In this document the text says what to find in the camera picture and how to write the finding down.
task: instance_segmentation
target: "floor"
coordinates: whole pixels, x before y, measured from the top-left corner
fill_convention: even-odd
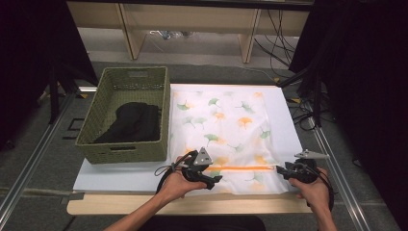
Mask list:
[[[291,73],[288,68],[271,59],[259,45],[255,44],[250,64],[243,64],[241,50],[236,35],[193,33],[183,37],[178,32],[171,32],[172,37],[163,39],[160,34],[146,36],[144,46],[137,60],[131,61],[124,44],[123,35],[118,30],[79,29],[89,58],[95,64],[179,64],[199,67],[234,67],[241,71],[258,73],[271,83],[283,80]],[[266,49],[272,44],[266,38],[257,36],[257,40]],[[287,38],[295,47],[298,38]],[[274,52],[285,62],[289,62],[282,49]],[[287,98],[296,97],[297,83],[284,89]],[[74,140],[62,137],[74,136],[75,131],[65,128],[73,117],[84,116],[81,108],[90,105],[91,97],[72,99],[64,118],[59,125],[61,129],[53,135],[45,154],[38,160],[35,171],[18,202],[12,208],[4,230],[100,230],[121,216],[82,216],[73,217],[66,212],[65,200],[69,197],[76,174],[83,161],[77,155]],[[295,102],[288,102],[293,117],[301,116],[307,108],[301,108]],[[36,150],[46,133],[49,117],[49,100],[45,98],[40,107],[34,110],[30,119],[22,126],[15,137],[16,148],[0,152],[0,201],[4,201],[9,189],[20,177],[25,164]],[[322,128],[308,130],[312,120],[297,123],[295,129],[302,147],[332,155],[331,162],[319,161],[325,168],[337,170],[338,176],[331,176],[335,184],[335,207],[333,217],[339,230],[399,230],[386,204],[370,181],[364,170],[352,163],[352,148],[348,146],[342,129],[337,126],[330,114],[322,115]],[[311,214],[259,215],[267,230],[316,230],[316,223]]]

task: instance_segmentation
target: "green wicker basket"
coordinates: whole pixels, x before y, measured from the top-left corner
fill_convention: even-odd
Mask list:
[[[170,82],[167,68],[105,68],[75,145],[91,164],[159,162],[166,159]],[[161,110],[158,141],[93,143],[116,120],[115,111],[129,102]]]

